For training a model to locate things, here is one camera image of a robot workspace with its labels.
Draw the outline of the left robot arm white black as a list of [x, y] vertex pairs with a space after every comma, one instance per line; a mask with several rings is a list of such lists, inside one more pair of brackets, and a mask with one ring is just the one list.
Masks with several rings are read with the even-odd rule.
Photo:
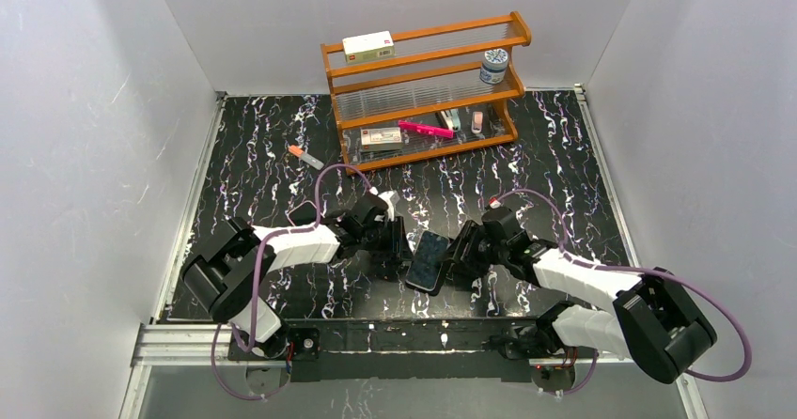
[[264, 227], [233, 217], [186, 258], [180, 279], [216, 324], [229, 324], [249, 351], [282, 347], [284, 321], [259, 296], [266, 274], [307, 264], [328, 264], [367, 252], [402, 266], [412, 252], [396, 212], [399, 194], [370, 190], [350, 209], [321, 216], [316, 224]]

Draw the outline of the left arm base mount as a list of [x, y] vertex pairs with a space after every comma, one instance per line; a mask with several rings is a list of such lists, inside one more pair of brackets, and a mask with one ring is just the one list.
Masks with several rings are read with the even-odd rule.
[[252, 353], [275, 365], [246, 369], [245, 381], [250, 393], [269, 398], [286, 388], [292, 381], [296, 362], [318, 359], [319, 340], [316, 328], [283, 327], [264, 343], [256, 344]]

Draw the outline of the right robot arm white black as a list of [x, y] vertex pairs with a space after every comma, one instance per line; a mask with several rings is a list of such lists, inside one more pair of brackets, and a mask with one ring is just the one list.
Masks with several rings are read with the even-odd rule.
[[535, 287], [564, 292], [539, 316], [531, 345], [539, 351], [589, 347], [632, 359], [647, 375], [671, 383], [717, 341], [717, 333], [669, 272], [601, 271], [534, 239], [513, 210], [499, 207], [469, 220], [441, 258], [444, 270], [471, 278], [502, 266]]

